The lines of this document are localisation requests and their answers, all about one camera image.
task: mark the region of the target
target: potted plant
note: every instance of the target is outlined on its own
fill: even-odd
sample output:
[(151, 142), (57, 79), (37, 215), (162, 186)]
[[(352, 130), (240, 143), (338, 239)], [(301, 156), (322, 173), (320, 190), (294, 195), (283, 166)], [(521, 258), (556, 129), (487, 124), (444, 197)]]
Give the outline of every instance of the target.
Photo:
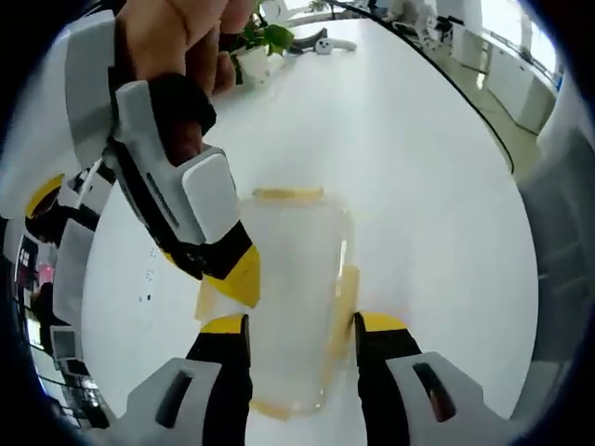
[(294, 35), (285, 27), (269, 24), (258, 11), (253, 13), (249, 22), (235, 42), (232, 58), (236, 71), (241, 69), (238, 79), (246, 77), (254, 84), (265, 84), (271, 75), (269, 56), (283, 55), (294, 41)]

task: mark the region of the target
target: table surface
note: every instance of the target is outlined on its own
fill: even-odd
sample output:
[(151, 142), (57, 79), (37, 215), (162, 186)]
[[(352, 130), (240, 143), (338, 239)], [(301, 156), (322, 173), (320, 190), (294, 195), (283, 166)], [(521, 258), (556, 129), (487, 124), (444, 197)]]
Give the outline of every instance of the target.
[[(269, 85), (215, 101), (205, 140), (227, 152), (240, 197), (323, 186), (344, 199), (359, 308), (406, 320), (422, 349), (479, 382), (485, 402), (509, 416), (533, 352), (537, 272), (507, 165), (481, 118), (404, 42), (368, 20), (296, 34), (322, 26), (357, 51), (285, 58)], [(88, 261), (83, 347), (116, 415), (135, 385), (185, 356), (200, 328), (200, 284), (154, 250), (114, 188)], [(304, 435), (365, 444), (356, 376), (348, 367), (316, 416), (281, 423), (251, 413), (247, 444), (304, 444)]]

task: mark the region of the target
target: clear plastic container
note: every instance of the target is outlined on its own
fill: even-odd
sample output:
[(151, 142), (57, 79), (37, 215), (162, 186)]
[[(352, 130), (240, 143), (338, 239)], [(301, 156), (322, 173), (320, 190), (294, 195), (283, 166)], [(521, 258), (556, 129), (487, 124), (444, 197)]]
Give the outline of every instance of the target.
[(260, 252), (260, 301), (246, 308), (203, 282), (197, 319), (247, 313), (252, 407), (281, 419), (313, 413), (348, 351), (359, 281), (350, 215), (322, 190), (256, 190), (240, 206)]

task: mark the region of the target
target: human hand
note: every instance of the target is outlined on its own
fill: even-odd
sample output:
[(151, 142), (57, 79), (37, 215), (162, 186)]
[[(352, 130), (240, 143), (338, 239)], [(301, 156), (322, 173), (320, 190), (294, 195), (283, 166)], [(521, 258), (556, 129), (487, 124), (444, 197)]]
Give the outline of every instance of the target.
[[(128, 0), (116, 19), (120, 71), (127, 72), (126, 80), (185, 74), (208, 96), (228, 90), (235, 85), (235, 69), (230, 54), (218, 50), (219, 33), (240, 33), (254, 1)], [(173, 165), (201, 151), (197, 123), (177, 123), (167, 133), (162, 142)]]

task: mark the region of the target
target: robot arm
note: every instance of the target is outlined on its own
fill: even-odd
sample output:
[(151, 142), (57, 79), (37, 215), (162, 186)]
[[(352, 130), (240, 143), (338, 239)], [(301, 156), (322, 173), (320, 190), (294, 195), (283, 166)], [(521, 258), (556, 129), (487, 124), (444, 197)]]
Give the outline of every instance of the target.
[(209, 147), (173, 166), (160, 138), (172, 119), (198, 121), (206, 133), (215, 111), (177, 74), (112, 91), (114, 31), (111, 11), (72, 23), (30, 80), (0, 160), (0, 215), (33, 217), (63, 178), (103, 158), (170, 260), (254, 307), (259, 255), (239, 219), (225, 153)]

